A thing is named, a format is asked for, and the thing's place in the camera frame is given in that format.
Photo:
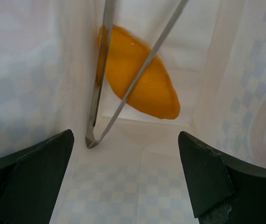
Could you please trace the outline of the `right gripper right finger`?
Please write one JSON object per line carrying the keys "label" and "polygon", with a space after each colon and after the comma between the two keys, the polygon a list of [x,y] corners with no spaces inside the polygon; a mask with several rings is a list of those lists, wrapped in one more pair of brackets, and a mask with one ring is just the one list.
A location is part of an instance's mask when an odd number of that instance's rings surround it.
{"label": "right gripper right finger", "polygon": [[194,217],[201,224],[266,224],[266,168],[178,136]]}

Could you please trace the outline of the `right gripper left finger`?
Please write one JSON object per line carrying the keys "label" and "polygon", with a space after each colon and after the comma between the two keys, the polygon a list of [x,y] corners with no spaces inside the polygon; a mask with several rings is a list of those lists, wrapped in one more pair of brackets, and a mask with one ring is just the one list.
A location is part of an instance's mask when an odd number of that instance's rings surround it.
{"label": "right gripper left finger", "polygon": [[74,145],[68,129],[0,158],[0,224],[48,224]]}

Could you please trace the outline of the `metal tongs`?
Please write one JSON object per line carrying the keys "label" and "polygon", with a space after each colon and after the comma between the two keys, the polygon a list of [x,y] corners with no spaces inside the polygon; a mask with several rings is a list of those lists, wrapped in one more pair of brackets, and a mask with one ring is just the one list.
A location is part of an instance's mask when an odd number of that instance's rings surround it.
{"label": "metal tongs", "polygon": [[101,25],[102,32],[100,35],[100,44],[99,44],[99,51],[98,51],[98,58],[97,58],[95,81],[94,81],[94,86],[93,86],[91,106],[90,106],[90,112],[88,116],[88,123],[87,123],[87,128],[86,128],[86,135],[85,135],[85,143],[88,149],[92,149],[98,146],[103,141],[107,133],[111,130],[113,124],[115,123],[122,109],[126,105],[131,93],[135,89],[136,85],[138,84],[140,78],[144,74],[147,67],[150,65],[150,63],[152,62],[152,60],[158,53],[162,44],[164,43],[164,41],[170,34],[175,23],[177,22],[184,8],[186,7],[188,1],[181,0],[178,3],[172,16],[167,22],[165,28],[163,29],[161,35],[159,36],[154,46],[152,47],[152,50],[150,51],[147,58],[143,62],[141,68],[136,74],[136,77],[134,78],[130,86],[128,87],[123,99],[121,100],[115,113],[111,117],[111,120],[108,122],[107,126],[103,130],[103,133],[100,135],[99,139],[96,139],[94,130],[96,127],[96,122],[98,120],[99,110],[101,109],[102,86],[103,86],[103,81],[104,81],[104,77],[106,74],[106,65],[108,61],[109,48],[111,44],[114,17],[115,17],[115,12],[116,12],[116,3],[117,3],[116,0],[107,0],[105,1],[105,5],[104,5],[102,25]]}

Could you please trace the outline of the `striped croissant bread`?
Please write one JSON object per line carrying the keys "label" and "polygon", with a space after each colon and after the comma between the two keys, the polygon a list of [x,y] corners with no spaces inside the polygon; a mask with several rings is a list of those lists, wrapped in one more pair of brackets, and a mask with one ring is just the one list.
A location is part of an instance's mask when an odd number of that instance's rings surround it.
{"label": "striped croissant bread", "polygon": [[[114,25],[105,75],[122,99],[149,55],[151,48],[123,27]],[[158,119],[176,119],[180,103],[163,61],[155,56],[129,96],[127,104]]]}

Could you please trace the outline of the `blue checkered paper bag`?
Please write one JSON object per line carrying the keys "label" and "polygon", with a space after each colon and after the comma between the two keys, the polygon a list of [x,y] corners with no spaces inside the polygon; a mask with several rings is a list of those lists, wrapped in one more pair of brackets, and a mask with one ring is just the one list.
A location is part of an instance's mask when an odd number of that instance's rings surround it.
{"label": "blue checkered paper bag", "polygon": [[166,120],[126,105],[85,143],[102,0],[0,0],[0,157],[71,129],[52,224],[196,224],[178,135],[266,168],[266,0],[191,0],[161,46],[180,101]]}

